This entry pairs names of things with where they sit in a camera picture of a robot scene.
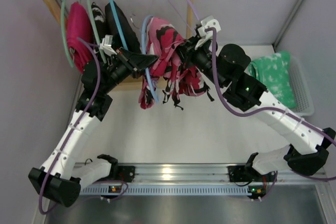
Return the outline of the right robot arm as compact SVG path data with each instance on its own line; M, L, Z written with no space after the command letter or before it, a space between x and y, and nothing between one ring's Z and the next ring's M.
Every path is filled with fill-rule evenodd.
M289 143L268 153L253 153L244 165L250 179L279 170L310 179L326 163L328 147L334 144L335 131L320 129L298 117L283 105L264 84L248 75L250 57L236 44L225 45L220 53L209 49L214 40L196 47L192 37L177 46L177 54L187 66L196 67L215 85L224 107L238 117L256 116Z

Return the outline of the pink floral trousers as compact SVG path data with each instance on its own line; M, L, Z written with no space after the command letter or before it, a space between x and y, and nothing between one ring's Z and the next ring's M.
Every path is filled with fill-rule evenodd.
M144 48L150 55L157 55L158 60L149 67L152 82L164 79L162 103L170 99L175 107L181 108L180 96L199 97L206 94L210 101L214 101L210 94L210 87L204 81L201 72L195 67L186 67L177 54L177 47L185 39L167 20L150 16L144 27Z

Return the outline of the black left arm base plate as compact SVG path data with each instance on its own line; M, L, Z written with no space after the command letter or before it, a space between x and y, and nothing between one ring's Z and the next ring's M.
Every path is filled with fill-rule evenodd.
M122 180L130 183L135 177L135 166L131 165L114 165L111 167L110 177L112 180Z

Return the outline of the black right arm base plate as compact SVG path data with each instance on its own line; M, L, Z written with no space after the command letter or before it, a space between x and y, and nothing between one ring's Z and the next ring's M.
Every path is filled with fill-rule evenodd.
M228 166L229 181L231 183L273 182L276 172L260 174L256 170L245 165Z

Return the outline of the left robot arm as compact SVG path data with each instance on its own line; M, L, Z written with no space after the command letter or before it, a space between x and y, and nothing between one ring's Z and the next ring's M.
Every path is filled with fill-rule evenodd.
M81 79L84 90L64 135L41 167L30 170L28 178L40 198L70 207L82 189L96 181L118 177L118 160L110 155L100 154L81 168L75 168L76 160L110 108L112 98L108 93L126 77L144 72L159 57L121 47L113 58L111 66L96 56L85 65Z

